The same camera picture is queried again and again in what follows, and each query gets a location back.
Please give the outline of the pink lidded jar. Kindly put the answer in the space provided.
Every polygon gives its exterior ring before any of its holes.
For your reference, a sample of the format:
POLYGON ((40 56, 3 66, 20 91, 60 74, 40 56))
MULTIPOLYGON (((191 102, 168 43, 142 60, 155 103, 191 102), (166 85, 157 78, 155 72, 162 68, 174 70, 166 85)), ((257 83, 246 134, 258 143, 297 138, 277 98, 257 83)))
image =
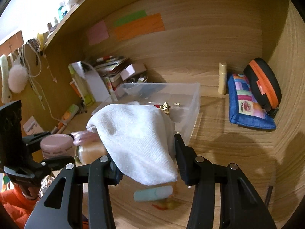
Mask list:
POLYGON ((76 146, 73 142, 73 137, 67 134, 48 135, 40 142, 42 155, 44 159, 62 156, 75 157, 76 146))

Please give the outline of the pink striped pouch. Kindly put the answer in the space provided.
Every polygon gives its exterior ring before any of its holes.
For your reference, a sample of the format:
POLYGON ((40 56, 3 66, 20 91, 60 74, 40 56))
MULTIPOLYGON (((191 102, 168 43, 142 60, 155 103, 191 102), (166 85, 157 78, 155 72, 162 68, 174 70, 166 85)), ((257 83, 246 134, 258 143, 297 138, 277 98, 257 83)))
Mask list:
POLYGON ((73 133, 71 133, 71 135, 74 138, 73 143, 74 143, 75 146, 87 144, 87 143, 90 143, 90 142, 100 141, 100 138, 99 138, 98 134, 89 132, 87 130, 73 132, 73 133))

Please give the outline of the white towel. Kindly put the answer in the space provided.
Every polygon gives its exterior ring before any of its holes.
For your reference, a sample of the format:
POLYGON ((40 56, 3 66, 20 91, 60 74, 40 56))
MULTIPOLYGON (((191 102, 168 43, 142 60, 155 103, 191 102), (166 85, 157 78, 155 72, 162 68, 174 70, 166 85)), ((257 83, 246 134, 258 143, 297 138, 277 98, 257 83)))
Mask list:
POLYGON ((155 106, 109 104, 95 113, 86 129, 97 133, 126 176, 143 185, 175 182, 175 123, 155 106))

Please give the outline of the white box with print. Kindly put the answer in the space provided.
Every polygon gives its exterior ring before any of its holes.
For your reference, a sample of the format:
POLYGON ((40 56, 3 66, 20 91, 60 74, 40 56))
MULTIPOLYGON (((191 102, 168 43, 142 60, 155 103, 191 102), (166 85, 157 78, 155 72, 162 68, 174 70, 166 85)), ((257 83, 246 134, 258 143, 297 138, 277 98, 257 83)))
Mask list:
POLYGON ((37 120, 31 116, 23 125, 24 132, 26 135, 33 135, 37 133, 42 133, 44 130, 42 127, 39 125, 37 120))

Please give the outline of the orange green tube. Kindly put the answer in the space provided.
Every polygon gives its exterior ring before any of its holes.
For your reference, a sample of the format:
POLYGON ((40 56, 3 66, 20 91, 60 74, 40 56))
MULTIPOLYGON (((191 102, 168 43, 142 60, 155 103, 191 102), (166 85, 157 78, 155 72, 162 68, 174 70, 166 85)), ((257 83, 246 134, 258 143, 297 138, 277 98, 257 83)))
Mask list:
POLYGON ((68 123, 74 118, 78 113, 79 107, 76 104, 72 104, 67 111, 63 114, 61 121, 54 127, 51 134, 62 133, 67 127, 68 123))

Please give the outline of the white fluffy pompom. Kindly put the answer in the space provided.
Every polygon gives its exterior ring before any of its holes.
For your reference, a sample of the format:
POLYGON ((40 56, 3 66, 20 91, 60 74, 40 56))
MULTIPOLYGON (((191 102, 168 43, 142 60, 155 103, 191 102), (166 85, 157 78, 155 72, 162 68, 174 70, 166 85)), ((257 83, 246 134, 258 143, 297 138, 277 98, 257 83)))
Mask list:
POLYGON ((10 69, 8 76, 8 85, 13 93, 21 93, 27 84, 27 80, 27 70, 21 64, 16 64, 10 69))

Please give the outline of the orange packet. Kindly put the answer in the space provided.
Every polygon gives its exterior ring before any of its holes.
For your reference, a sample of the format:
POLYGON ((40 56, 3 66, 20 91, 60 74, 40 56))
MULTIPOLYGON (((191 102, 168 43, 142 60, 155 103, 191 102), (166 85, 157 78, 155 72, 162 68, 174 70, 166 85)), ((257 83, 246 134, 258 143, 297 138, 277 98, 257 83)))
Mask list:
POLYGON ((80 98, 82 98, 82 95, 81 95, 81 93, 79 92, 77 86, 75 85, 75 82, 74 82, 74 81, 71 81, 69 84, 70 84, 70 86, 72 87, 72 89, 75 91, 75 93, 76 93, 80 98))

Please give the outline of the white paper file stand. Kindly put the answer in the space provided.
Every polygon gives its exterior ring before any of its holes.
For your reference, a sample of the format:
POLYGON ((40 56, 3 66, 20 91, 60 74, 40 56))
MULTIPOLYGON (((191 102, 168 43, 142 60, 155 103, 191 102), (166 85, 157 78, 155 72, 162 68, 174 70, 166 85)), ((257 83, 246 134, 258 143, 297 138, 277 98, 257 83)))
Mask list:
POLYGON ((110 93, 99 73, 92 65, 78 61, 69 65, 84 83, 87 91, 96 102, 111 102, 110 93))

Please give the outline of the tall yellow-green bottle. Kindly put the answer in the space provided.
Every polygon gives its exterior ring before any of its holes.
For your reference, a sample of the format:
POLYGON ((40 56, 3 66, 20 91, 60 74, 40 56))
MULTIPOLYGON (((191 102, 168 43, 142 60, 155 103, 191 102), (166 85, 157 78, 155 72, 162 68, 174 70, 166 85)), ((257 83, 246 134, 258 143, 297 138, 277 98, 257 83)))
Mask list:
POLYGON ((70 71, 70 74, 71 74, 71 77, 72 77, 72 81, 76 87, 76 89, 78 90, 82 100, 83 100, 83 103, 85 106, 91 106, 94 104, 94 98, 93 96, 91 95, 88 87, 87 87, 87 84, 85 82, 85 79, 83 79, 77 72, 76 70, 74 69, 73 65, 72 64, 69 64, 68 66, 69 68, 69 71, 70 71))

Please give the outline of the stack of books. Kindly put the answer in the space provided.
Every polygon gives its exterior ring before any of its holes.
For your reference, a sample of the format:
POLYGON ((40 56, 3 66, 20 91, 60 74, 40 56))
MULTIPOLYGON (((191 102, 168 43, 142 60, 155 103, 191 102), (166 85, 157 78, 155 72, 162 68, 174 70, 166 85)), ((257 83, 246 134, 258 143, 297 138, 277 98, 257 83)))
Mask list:
POLYGON ((94 69, 102 77, 112 101, 117 101, 115 91, 116 88, 123 83, 120 73, 128 67, 130 63, 129 57, 108 56, 98 58, 94 64, 94 69))

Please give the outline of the clear plastic storage bin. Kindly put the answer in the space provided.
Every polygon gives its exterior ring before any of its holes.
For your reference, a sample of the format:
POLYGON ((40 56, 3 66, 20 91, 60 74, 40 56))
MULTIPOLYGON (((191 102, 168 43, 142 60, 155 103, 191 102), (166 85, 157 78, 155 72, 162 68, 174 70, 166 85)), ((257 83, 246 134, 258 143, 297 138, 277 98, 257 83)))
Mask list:
POLYGON ((200 111, 199 83, 145 83, 145 87, 136 95, 127 94, 123 87, 124 84, 115 91, 117 101, 102 102, 92 115, 111 103, 150 106, 159 104, 159 109, 168 114, 175 123, 175 130, 181 134, 184 143, 189 144, 200 111))

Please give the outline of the small pink white box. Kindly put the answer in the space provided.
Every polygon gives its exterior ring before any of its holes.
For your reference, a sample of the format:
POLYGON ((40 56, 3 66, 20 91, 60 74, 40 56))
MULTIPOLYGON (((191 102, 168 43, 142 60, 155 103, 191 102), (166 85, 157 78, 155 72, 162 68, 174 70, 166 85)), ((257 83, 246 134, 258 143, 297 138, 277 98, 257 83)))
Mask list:
POLYGON ((137 74, 141 74, 146 71, 146 67, 144 64, 130 64, 124 70, 121 71, 120 76, 123 81, 136 76, 137 74))

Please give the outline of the cream tube bottle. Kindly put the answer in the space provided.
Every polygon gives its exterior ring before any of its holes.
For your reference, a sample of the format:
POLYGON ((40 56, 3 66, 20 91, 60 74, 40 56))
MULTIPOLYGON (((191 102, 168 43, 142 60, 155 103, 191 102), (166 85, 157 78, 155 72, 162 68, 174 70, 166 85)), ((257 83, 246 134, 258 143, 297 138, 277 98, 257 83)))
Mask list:
POLYGON ((219 63, 219 84, 218 93, 220 95, 226 94, 226 84, 227 84, 227 64, 219 63))

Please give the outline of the black orange zip case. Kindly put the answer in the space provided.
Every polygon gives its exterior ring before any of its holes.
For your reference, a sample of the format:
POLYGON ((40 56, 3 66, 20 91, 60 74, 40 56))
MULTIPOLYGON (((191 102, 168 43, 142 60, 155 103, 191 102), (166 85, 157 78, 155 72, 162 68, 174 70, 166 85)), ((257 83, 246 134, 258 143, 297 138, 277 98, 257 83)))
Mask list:
POLYGON ((279 111, 282 92, 271 67, 262 58, 257 57, 249 62, 243 73, 258 104, 274 118, 279 111))

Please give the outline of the green paper strip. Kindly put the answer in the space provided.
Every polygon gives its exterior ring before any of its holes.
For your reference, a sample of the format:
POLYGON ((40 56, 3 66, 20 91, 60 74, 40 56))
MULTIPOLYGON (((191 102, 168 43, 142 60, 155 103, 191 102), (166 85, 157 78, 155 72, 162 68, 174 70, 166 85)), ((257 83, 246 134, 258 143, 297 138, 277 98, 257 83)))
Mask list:
POLYGON ((146 14, 145 10, 139 10, 139 11, 133 12, 131 14, 125 15, 125 16, 117 19, 114 22, 114 27, 122 26, 124 24, 127 24, 127 23, 130 23, 132 21, 144 18, 146 16, 147 16, 147 14, 146 14))

